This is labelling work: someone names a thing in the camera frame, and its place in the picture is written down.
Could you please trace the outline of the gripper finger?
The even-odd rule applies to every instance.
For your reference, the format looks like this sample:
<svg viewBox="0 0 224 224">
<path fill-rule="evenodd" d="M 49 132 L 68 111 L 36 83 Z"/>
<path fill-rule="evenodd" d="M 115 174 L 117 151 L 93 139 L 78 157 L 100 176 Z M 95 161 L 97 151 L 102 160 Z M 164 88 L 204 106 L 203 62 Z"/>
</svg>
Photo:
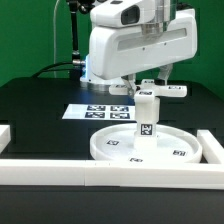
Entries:
<svg viewBox="0 0 224 224">
<path fill-rule="evenodd" d="M 168 64 L 160 67 L 160 71 L 157 77 L 157 81 L 159 82 L 160 85 L 166 85 L 167 80 L 172 72 L 173 65 Z"/>
<path fill-rule="evenodd" d="M 128 95 L 133 98 L 136 92 L 135 74 L 125 75 L 122 77 L 123 83 L 127 87 Z"/>
</svg>

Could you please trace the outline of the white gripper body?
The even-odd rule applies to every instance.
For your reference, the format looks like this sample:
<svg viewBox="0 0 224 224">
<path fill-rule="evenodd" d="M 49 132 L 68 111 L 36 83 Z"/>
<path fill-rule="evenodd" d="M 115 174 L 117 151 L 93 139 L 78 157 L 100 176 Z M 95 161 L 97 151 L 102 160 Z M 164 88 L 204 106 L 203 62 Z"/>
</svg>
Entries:
<svg viewBox="0 0 224 224">
<path fill-rule="evenodd" d="M 141 26 L 95 27 L 89 59 L 94 75 L 110 80 L 192 58 L 197 51 L 195 10 L 176 12 L 165 32 L 143 34 Z"/>
</svg>

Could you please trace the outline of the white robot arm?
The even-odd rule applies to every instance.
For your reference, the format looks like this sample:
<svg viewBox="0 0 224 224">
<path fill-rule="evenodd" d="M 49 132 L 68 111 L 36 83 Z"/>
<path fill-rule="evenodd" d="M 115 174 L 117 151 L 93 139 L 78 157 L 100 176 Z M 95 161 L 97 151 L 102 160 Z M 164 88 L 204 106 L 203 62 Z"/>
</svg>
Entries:
<svg viewBox="0 0 224 224">
<path fill-rule="evenodd" d="M 165 85 L 173 64 L 197 51 L 195 10 L 177 0 L 106 0 L 90 12 L 86 80 L 134 91 L 139 72 L 157 68 Z"/>
</svg>

